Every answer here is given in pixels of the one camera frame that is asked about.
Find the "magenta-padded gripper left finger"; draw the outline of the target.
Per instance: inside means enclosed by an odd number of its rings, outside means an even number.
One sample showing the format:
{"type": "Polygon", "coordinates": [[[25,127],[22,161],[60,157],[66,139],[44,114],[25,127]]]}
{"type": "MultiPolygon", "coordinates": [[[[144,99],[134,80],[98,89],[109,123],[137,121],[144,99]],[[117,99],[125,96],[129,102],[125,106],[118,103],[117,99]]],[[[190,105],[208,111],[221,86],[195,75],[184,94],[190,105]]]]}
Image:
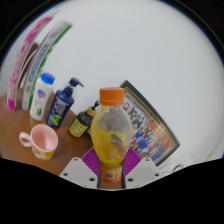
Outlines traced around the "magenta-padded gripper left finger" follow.
{"type": "Polygon", "coordinates": [[[100,188],[100,164],[95,150],[90,148],[81,157],[73,157],[60,177],[84,188],[100,188]]]}

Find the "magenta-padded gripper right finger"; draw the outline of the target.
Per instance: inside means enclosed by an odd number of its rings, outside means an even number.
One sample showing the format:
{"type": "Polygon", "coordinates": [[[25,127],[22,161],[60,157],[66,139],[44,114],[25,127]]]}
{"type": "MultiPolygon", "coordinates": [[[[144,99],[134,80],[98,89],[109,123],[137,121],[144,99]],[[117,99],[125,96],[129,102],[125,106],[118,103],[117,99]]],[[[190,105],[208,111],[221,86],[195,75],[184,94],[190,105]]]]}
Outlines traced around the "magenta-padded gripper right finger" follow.
{"type": "Polygon", "coordinates": [[[136,151],[128,150],[123,161],[123,189],[140,188],[162,177],[160,170],[150,158],[142,158],[136,151]]]}

